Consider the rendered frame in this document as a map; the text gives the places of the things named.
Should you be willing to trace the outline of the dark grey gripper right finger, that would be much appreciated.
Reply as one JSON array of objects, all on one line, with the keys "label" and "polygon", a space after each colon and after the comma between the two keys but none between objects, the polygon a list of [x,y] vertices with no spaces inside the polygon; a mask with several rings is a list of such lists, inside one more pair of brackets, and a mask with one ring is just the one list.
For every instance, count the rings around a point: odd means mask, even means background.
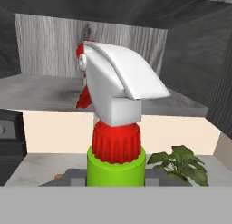
[{"label": "dark grey gripper right finger", "polygon": [[146,169],[145,170],[146,186],[186,186],[186,183],[180,179],[170,178],[163,170]]}]

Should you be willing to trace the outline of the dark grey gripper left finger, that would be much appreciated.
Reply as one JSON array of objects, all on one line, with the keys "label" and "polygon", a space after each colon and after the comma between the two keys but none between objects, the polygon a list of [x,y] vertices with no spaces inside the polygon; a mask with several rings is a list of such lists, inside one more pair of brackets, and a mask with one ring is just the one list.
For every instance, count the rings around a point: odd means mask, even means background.
[{"label": "dark grey gripper left finger", "polygon": [[55,187],[55,186],[84,187],[86,185],[87,185],[86,169],[68,169],[60,179],[51,180],[44,184],[44,186],[47,187]]}]

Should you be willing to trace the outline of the green spray bottle white trigger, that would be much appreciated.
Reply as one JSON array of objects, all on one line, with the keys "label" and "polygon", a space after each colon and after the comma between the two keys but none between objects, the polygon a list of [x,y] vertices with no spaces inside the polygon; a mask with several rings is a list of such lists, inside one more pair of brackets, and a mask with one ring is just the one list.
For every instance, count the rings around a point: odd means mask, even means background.
[{"label": "green spray bottle white trigger", "polygon": [[145,59],[129,48],[85,41],[77,55],[85,74],[77,106],[93,106],[99,118],[87,151],[87,184],[143,186],[141,105],[144,100],[169,97],[169,90]]}]

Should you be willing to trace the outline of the dark grey cabinet door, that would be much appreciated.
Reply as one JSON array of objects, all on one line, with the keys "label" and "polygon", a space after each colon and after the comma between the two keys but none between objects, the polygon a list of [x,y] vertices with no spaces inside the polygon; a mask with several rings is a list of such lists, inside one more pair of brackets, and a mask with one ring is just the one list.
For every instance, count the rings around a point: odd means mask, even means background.
[{"label": "dark grey cabinet door", "polygon": [[206,119],[232,140],[232,34]]}]

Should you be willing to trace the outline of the grey wood open cabinet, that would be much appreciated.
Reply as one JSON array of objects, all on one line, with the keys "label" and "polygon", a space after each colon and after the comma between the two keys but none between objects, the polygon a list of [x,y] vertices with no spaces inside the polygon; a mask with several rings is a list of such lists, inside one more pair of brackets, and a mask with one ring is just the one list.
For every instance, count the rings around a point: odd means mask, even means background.
[{"label": "grey wood open cabinet", "polygon": [[232,0],[0,0],[0,107],[73,110],[85,37],[141,54],[171,96],[154,115],[206,116],[232,43]]}]

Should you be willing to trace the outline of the green leafy plant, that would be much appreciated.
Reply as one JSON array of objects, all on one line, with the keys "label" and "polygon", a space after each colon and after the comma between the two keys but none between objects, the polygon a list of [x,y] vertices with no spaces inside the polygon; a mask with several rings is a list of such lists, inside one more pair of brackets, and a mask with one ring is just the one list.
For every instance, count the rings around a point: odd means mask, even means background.
[{"label": "green leafy plant", "polygon": [[171,179],[183,181],[185,185],[191,186],[189,179],[192,179],[199,186],[207,186],[205,163],[185,145],[172,146],[171,149],[171,154],[165,151],[152,153],[148,164],[153,164],[154,170],[162,170]]}]

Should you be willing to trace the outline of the black appliance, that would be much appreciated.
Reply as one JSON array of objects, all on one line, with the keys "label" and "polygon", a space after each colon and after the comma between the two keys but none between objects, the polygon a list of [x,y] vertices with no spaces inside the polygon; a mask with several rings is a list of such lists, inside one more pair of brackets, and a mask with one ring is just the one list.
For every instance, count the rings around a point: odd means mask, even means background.
[{"label": "black appliance", "polygon": [[4,186],[27,155],[23,113],[0,109],[0,186]]}]

